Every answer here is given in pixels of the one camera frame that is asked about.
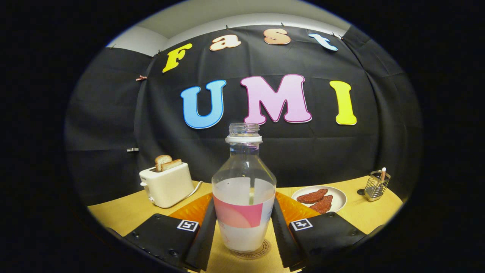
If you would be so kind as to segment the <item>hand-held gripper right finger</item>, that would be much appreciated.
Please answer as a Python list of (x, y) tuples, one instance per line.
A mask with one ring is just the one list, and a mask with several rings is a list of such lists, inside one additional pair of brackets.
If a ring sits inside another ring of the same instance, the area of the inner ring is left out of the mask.
[(337, 213), (319, 214), (279, 192), (271, 219), (283, 266), (292, 271), (331, 263), (367, 237)]

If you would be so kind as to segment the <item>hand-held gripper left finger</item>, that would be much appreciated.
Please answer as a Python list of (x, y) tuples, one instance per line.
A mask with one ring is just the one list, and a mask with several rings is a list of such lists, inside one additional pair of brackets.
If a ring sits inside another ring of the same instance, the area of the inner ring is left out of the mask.
[(209, 193), (169, 216), (153, 214), (123, 240), (171, 266), (206, 271), (215, 223), (213, 195)]

